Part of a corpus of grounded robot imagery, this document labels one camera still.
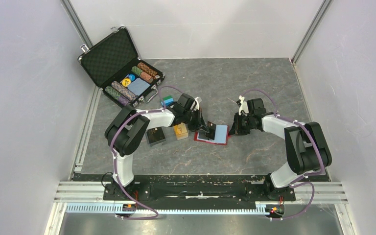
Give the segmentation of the red leather card holder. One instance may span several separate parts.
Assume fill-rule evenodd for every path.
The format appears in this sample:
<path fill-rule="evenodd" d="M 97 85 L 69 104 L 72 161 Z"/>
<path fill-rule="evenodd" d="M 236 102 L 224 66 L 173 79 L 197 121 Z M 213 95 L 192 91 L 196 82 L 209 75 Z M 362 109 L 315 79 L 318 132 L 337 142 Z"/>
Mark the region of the red leather card holder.
<path fill-rule="evenodd" d="M 211 127 L 210 133 L 196 132 L 194 134 L 194 141 L 205 142 L 217 145 L 227 145 L 228 143 L 228 126 L 215 125 Z"/>

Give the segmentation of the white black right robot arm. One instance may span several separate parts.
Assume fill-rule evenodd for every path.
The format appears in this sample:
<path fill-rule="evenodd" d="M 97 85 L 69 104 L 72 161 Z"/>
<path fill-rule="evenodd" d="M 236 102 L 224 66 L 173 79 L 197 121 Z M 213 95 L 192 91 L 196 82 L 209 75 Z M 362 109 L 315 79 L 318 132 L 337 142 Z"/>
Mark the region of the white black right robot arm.
<path fill-rule="evenodd" d="M 283 188 L 292 187 L 308 176 L 325 173 L 331 164 L 331 154 L 319 123 L 303 123 L 268 112 L 261 98 L 245 100 L 239 96 L 237 104 L 239 111 L 235 113 L 230 136 L 259 130 L 285 141 L 286 163 L 265 177 L 266 198 L 275 200 L 282 195 Z"/>

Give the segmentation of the black credit card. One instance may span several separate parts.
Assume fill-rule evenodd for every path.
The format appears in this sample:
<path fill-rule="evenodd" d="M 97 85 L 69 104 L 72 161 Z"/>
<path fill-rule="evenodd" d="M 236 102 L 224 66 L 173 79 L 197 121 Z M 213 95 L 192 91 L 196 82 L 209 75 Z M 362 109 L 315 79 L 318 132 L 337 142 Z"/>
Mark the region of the black credit card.
<path fill-rule="evenodd" d="M 198 133 L 197 140 L 199 141 L 212 141 L 212 139 L 208 138 L 205 133 Z"/>
<path fill-rule="evenodd" d="M 212 140 L 215 139 L 215 133 L 216 133 L 216 125 L 210 121 L 207 122 L 207 129 L 208 132 L 206 133 L 206 136 Z"/>

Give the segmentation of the clear plastic card box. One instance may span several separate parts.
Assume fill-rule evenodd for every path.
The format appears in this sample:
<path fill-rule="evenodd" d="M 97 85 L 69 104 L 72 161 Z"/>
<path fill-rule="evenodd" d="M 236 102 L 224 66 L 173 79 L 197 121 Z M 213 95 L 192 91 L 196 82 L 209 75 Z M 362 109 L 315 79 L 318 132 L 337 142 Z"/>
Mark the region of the clear plastic card box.
<path fill-rule="evenodd" d="M 162 127 L 164 134 L 165 134 L 165 137 L 166 137 L 166 141 L 163 142 L 163 143 L 160 143 L 160 144 L 166 144 L 166 143 L 171 143 L 171 142 L 177 141 L 173 127 Z"/>

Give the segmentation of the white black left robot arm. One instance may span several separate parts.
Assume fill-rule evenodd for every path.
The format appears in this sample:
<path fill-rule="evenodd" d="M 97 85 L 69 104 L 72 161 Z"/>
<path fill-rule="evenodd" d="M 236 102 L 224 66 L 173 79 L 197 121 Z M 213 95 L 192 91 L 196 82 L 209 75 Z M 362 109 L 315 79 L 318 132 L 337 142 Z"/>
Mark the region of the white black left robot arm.
<path fill-rule="evenodd" d="M 155 110 L 140 110 L 131 105 L 122 108 L 105 131 L 113 156 L 113 179 L 116 194 L 129 199 L 134 194 L 133 154 L 147 130 L 185 124 L 191 132 L 209 133 L 200 108 L 200 98 L 183 93 L 170 106 Z"/>

